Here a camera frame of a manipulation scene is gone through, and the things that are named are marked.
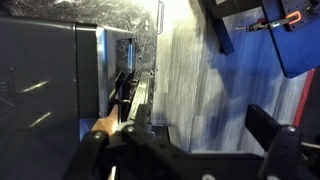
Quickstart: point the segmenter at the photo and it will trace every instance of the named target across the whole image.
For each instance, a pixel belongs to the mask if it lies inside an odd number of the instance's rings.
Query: orange clip
[[[291,17],[293,17],[293,16],[298,16],[298,18],[297,18],[296,20],[293,20],[293,21],[289,22],[289,23],[288,23],[289,25],[294,24],[294,23],[296,23],[296,22],[299,22],[299,21],[301,20],[301,13],[300,13],[300,11],[295,11],[295,12],[293,12],[293,13],[291,13],[291,14],[288,14],[288,15],[286,16],[286,19],[291,18]]]

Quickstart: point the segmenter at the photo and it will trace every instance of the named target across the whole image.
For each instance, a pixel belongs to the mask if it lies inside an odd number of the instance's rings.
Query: metal plate
[[[295,31],[319,19],[319,15],[311,15],[310,13],[307,12],[307,8],[311,6],[311,3],[309,0],[302,0],[302,1],[281,0],[281,3],[286,16],[295,11],[300,11],[301,13],[301,20],[299,22],[288,25],[288,29],[290,31]]]

